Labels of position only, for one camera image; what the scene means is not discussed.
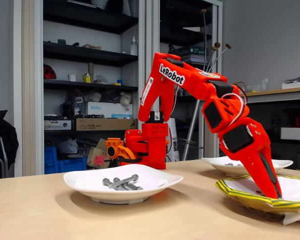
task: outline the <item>white box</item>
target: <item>white box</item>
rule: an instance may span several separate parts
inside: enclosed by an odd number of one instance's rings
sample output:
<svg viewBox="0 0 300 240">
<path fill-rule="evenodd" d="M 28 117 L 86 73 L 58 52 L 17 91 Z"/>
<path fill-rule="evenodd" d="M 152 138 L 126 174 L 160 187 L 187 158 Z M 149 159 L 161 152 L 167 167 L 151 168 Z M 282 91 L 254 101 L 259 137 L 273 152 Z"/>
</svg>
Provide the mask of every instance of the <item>white box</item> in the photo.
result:
<svg viewBox="0 0 300 240">
<path fill-rule="evenodd" d="M 110 102 L 88 102 L 85 106 L 86 115 L 104 115 L 104 118 L 133 117 L 132 104 L 123 106 L 120 103 Z"/>
<path fill-rule="evenodd" d="M 45 131 L 71 130 L 71 120 L 44 120 Z"/>
<path fill-rule="evenodd" d="M 300 88 L 300 81 L 292 83 L 282 83 L 282 89 L 295 89 Z"/>
<path fill-rule="evenodd" d="M 300 127 L 282 127 L 281 139 L 300 140 Z"/>
</svg>

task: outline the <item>white plate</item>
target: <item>white plate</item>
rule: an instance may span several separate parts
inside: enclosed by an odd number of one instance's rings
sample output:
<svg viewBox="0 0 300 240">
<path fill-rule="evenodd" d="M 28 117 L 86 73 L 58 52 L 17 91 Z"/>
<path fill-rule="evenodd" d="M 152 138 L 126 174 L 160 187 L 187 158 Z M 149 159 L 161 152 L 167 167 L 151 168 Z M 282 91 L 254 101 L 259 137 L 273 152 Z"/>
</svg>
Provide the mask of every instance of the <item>white plate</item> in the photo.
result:
<svg viewBox="0 0 300 240">
<path fill-rule="evenodd" d="M 208 164 L 211 164 L 215 169 L 224 172 L 224 174 L 229 177 L 243 176 L 249 174 L 240 161 L 231 160 L 227 156 L 212 157 L 212 158 L 202 157 L 201 160 L 205 161 Z M 272 159 L 272 164 L 275 172 L 278 172 L 281 169 L 286 168 L 293 163 L 294 162 L 291 160 Z"/>
<path fill-rule="evenodd" d="M 135 185 L 143 187 L 144 190 L 120 191 L 110 189 L 102 184 L 104 178 L 108 178 L 112 182 L 116 177 L 125 179 L 133 174 L 139 176 Z M 141 203 L 150 196 L 177 184 L 183 178 L 183 176 L 166 173 L 141 164 L 90 171 L 71 171 L 63 175 L 64 182 L 72 189 L 91 197 L 96 202 L 109 204 Z M 155 182 L 163 182 L 163 185 L 154 186 L 151 184 Z"/>
</svg>

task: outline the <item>brown cardboard box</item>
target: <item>brown cardboard box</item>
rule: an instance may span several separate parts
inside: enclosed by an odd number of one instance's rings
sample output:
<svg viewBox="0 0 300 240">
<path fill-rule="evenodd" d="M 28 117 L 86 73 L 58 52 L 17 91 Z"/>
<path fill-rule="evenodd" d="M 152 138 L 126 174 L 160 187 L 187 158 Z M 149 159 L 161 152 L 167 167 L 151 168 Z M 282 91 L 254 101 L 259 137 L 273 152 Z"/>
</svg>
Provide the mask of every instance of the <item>brown cardboard box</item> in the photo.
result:
<svg viewBox="0 0 300 240">
<path fill-rule="evenodd" d="M 100 139 L 96 147 L 90 147 L 86 164 L 95 169 L 107 169 L 111 159 L 107 156 L 106 140 Z"/>
<path fill-rule="evenodd" d="M 128 130 L 136 129 L 137 126 L 137 119 L 78 118 L 75 129 L 77 131 Z"/>
</svg>

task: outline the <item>shelf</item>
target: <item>shelf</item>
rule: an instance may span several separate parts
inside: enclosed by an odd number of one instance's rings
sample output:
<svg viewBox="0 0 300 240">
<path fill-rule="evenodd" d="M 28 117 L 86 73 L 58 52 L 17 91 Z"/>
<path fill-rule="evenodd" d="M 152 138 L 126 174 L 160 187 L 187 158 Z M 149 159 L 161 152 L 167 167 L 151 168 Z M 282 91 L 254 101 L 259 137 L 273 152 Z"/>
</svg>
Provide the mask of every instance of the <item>shelf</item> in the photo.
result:
<svg viewBox="0 0 300 240">
<path fill-rule="evenodd" d="M 196 45 L 204 41 L 204 36 L 197 31 L 191 31 L 173 25 L 160 23 L 160 42 L 178 46 Z"/>
<path fill-rule="evenodd" d="M 44 0 L 43 20 L 121 34 L 138 23 L 138 18 L 114 14 L 101 8 L 84 6 L 66 0 Z"/>
<path fill-rule="evenodd" d="M 181 28 L 203 27 L 204 18 L 200 11 L 211 6 L 211 3 L 202 0 L 161 0 L 160 21 Z M 211 22 L 212 14 L 207 11 L 205 23 L 209 25 Z"/>
<path fill-rule="evenodd" d="M 250 92 L 246 95 L 248 104 L 300 100 L 300 87 Z"/>
<path fill-rule="evenodd" d="M 79 135 L 91 135 L 91 134 L 125 134 L 126 130 L 105 130 L 105 131 L 75 131 L 75 130 L 48 130 L 44 131 L 45 136 L 79 136 Z"/>
<path fill-rule="evenodd" d="M 79 89 L 81 92 L 91 91 L 93 89 L 114 89 L 118 91 L 126 91 L 126 92 L 135 92 L 138 91 L 136 86 L 117 86 L 110 84 L 98 84 L 98 83 L 85 83 L 78 81 L 68 81 L 68 80 L 54 80 L 54 79 L 44 79 L 43 80 L 43 88 L 44 89 L 52 89 L 52 90 L 73 90 Z"/>
<path fill-rule="evenodd" d="M 94 63 L 121 67 L 138 60 L 138 56 L 90 49 L 80 46 L 43 42 L 43 57 L 74 62 Z"/>
</svg>

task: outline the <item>wooden table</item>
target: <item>wooden table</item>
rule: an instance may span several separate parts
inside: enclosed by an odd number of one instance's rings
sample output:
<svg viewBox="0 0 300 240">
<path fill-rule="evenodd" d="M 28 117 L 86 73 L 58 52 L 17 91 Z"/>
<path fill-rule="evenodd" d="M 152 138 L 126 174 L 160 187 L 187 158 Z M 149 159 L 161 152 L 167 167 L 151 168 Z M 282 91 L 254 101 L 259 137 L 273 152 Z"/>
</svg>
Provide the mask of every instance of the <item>wooden table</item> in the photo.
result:
<svg viewBox="0 0 300 240">
<path fill-rule="evenodd" d="M 223 195 L 215 182 L 225 176 L 209 164 L 173 162 L 166 172 L 184 179 L 134 205 L 93 202 L 62 173 L 0 179 L 0 240 L 300 240 L 300 222 L 264 220 Z"/>
</svg>

